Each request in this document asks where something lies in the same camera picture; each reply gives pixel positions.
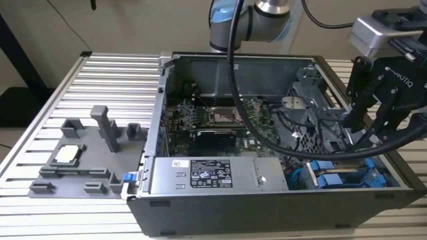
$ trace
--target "floor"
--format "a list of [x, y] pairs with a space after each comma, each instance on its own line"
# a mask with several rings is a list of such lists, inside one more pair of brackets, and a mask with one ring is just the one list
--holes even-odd
[[[14, 147], [24, 131], [26, 128], [0, 128], [0, 144]], [[0, 146], [0, 163], [7, 157], [10, 150], [7, 147]]]

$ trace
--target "barcode sticker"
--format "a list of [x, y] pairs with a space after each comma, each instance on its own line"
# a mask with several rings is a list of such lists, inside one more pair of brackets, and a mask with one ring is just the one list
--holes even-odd
[[182, 160], [182, 159], [174, 159], [172, 160], [172, 168], [188, 168], [190, 161]]

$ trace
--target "sticker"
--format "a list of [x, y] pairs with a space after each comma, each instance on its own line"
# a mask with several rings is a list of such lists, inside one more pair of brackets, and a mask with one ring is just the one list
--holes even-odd
[[230, 160], [191, 160], [190, 171], [190, 185], [192, 188], [234, 187]]
[[172, 160], [172, 168], [188, 168], [188, 165], [190, 165], [188, 160], [180, 160], [180, 159]]

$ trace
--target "robotiq logo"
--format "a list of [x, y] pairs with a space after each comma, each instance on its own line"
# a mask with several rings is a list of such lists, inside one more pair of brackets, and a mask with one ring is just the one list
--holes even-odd
[[400, 73], [392, 70], [390, 67], [386, 67], [386, 71], [390, 71], [402, 80], [402, 82], [407, 85], [409, 88], [414, 86], [414, 82], [406, 76], [403, 76]]

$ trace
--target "screw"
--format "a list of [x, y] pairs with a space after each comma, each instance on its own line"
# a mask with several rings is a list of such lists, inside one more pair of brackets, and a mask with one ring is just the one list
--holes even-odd
[[417, 57], [411, 54], [411, 53], [407, 53], [405, 54], [405, 57], [407, 60], [410, 60], [411, 62], [414, 62], [417, 60]]

